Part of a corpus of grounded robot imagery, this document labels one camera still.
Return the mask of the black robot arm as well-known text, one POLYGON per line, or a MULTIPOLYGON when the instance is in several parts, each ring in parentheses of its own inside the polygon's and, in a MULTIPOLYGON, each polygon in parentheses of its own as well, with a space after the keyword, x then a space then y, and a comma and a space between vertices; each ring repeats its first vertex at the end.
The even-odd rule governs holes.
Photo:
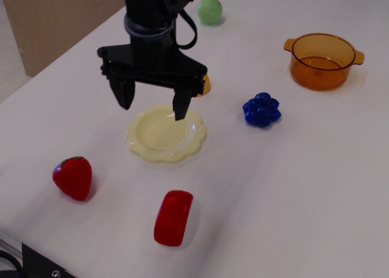
POLYGON ((102 74, 124 109, 129 109, 137 82, 174 90, 173 111, 182 120, 191 99, 204 93, 207 67, 183 54, 197 39, 180 45, 176 39, 176 19, 181 16, 196 31, 184 8, 193 0, 125 0, 125 29, 130 43, 100 47, 102 74))

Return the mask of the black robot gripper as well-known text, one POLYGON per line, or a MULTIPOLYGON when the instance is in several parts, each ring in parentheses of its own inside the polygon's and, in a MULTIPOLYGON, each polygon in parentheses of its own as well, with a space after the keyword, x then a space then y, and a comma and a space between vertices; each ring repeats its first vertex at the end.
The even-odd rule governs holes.
POLYGON ((158 41, 133 38, 130 44, 100 47, 97 54, 103 60, 102 74, 125 110, 133 103, 135 82, 174 89, 176 121, 185 118, 192 93, 203 92, 207 68, 184 55, 171 36, 158 41))

